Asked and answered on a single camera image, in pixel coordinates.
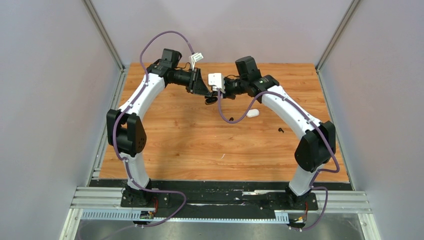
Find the black earbud charging case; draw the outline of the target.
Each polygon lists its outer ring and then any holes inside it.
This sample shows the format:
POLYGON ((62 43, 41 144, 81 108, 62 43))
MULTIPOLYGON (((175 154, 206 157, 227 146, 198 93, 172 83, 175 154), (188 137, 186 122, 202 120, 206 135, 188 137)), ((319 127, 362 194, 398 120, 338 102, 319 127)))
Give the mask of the black earbud charging case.
POLYGON ((218 101, 217 96, 206 97, 204 103, 206 105, 212 105, 218 101))

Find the white earbud charging case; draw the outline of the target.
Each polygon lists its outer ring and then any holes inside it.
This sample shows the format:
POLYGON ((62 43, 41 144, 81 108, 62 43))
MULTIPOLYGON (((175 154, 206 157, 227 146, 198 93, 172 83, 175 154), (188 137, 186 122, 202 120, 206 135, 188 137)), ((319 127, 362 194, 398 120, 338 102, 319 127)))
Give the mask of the white earbud charging case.
POLYGON ((258 109, 250 109, 247 114, 246 117, 248 118, 255 118, 258 117, 260 114, 260 111, 258 109))

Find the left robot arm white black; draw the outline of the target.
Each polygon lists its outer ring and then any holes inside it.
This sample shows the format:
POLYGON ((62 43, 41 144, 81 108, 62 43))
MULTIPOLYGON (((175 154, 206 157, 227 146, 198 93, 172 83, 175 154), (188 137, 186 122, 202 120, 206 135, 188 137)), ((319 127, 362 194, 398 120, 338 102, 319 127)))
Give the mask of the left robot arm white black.
POLYGON ((201 69, 195 67, 195 63, 204 58, 202 53, 191 54, 187 70, 178 66, 181 58, 179 51, 165 48, 161 58, 144 69, 143 80, 131 97, 118 109, 110 109, 106 114, 107 141, 127 172, 125 192, 133 195, 135 202, 142 207, 153 201, 151 180, 143 160, 147 134, 142 120, 147 110, 169 84, 184 86, 190 94, 212 97, 202 79, 201 69))

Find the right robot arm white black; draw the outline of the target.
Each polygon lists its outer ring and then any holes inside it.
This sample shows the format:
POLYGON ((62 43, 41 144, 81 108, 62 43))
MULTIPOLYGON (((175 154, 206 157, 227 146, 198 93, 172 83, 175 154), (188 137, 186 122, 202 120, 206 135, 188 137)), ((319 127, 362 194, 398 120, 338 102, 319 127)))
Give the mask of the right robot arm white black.
POLYGON ((236 95, 248 94, 272 110, 294 132, 299 139, 294 158, 297 169, 289 182, 286 204, 298 209, 306 201, 318 174, 324 165, 337 161, 336 129, 331 121, 323 122, 312 116, 296 103, 271 75, 262 75, 252 56, 242 57, 235 62, 238 76, 234 79, 221 73, 210 73, 208 85, 217 94, 217 100, 234 99, 236 95))

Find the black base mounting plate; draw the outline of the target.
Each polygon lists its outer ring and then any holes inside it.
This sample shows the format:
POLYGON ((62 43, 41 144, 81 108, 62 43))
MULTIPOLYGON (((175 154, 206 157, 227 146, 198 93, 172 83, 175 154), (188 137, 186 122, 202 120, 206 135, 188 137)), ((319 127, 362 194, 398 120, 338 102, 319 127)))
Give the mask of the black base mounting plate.
POLYGON ((177 218, 202 219, 272 219, 275 210, 317 211, 318 199, 309 192, 302 197, 288 196, 286 181, 188 181, 151 180, 148 198, 125 192, 127 182, 123 179, 101 179, 90 183, 91 187, 122 188, 120 207, 154 208, 156 217, 172 214, 187 198, 185 206, 175 215, 177 218))

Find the left aluminium frame post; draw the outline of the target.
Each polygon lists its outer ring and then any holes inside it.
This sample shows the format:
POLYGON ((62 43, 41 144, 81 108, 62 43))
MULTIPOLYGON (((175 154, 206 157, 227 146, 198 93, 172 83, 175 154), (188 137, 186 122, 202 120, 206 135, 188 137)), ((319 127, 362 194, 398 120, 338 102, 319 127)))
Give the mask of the left aluminium frame post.
POLYGON ((125 71, 125 64, 123 63, 116 47, 113 44, 111 37, 109 36, 100 15, 98 14, 96 7, 92 0, 82 0, 89 16, 91 17, 97 31, 99 32, 101 38, 103 39, 110 55, 112 56, 115 64, 121 72, 125 71))

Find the aluminium frame post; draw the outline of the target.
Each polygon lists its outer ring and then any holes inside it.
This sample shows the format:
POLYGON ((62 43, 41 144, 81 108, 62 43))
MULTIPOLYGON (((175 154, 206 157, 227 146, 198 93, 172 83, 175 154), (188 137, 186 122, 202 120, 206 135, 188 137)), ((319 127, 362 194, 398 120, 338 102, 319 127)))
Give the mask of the aluminium frame post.
POLYGON ((96 7, 92 0, 82 0, 89 16, 91 17, 97 31, 99 32, 101 38, 103 39, 110 55, 112 56, 115 64, 121 72, 125 71, 125 64, 123 63, 116 47, 113 44, 111 37, 109 36, 100 15, 98 14, 96 7))
POLYGON ((326 48, 324 49, 321 57, 319 58, 317 64, 315 65, 316 73, 318 74, 321 69, 324 67, 326 61, 328 60, 330 54, 332 53, 334 47, 336 46, 339 38, 342 36, 345 28, 349 24, 351 18, 355 14, 358 6, 362 3, 362 0, 351 0, 350 4, 341 18, 338 26, 336 27, 330 41, 328 42, 326 48))

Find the right aluminium frame post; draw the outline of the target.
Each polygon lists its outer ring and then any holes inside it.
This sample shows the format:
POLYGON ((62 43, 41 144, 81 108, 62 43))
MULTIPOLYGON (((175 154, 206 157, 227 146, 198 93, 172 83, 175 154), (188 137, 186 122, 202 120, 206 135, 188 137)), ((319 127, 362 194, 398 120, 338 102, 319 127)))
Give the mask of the right aluminium frame post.
POLYGON ((336 27, 330 41, 328 42, 326 48, 324 49, 321 57, 319 58, 317 64, 315 65, 316 73, 318 74, 321 69, 324 67, 326 61, 328 60, 330 54, 332 53, 334 47, 336 46, 339 38, 342 36, 345 28, 349 24, 351 18, 355 14, 358 6, 362 3, 362 0, 351 0, 350 4, 341 18, 338 26, 336 27))

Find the aluminium front rail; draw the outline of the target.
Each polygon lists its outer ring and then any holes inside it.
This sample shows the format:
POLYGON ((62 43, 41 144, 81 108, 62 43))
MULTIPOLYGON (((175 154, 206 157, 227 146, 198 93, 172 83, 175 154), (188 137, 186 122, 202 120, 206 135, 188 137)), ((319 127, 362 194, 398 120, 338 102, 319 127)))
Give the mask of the aluminium front rail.
MULTIPOLYGON (((77 187, 71 209, 120 210, 121 187, 77 187)), ((330 190, 326 213, 371 214, 372 209, 363 191, 330 190)))

